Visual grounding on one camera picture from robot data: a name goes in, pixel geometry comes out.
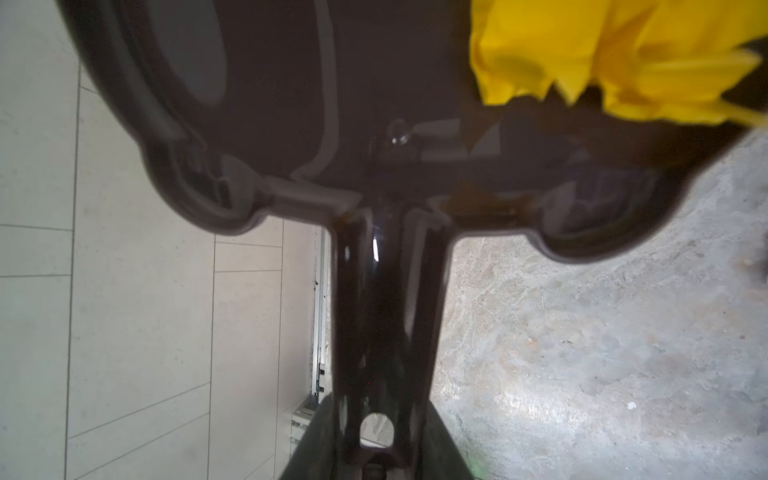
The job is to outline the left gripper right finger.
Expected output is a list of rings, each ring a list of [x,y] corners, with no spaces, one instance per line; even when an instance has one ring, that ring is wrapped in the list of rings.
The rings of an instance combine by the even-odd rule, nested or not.
[[[474,479],[432,403],[429,403],[423,430],[422,478],[431,480]]]

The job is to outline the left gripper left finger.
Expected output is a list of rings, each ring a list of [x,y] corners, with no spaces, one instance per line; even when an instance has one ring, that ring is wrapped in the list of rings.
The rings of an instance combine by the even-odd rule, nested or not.
[[[326,396],[283,471],[281,480],[331,480],[335,478],[333,400]]]

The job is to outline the dark brown dustpan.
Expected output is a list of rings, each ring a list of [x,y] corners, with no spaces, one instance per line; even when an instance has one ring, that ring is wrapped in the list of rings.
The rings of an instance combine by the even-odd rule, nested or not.
[[[746,133],[634,123],[590,89],[482,104],[466,1],[63,1],[73,42],[181,217],[333,239],[334,479],[423,479],[450,258],[522,234],[586,263],[645,241]]]

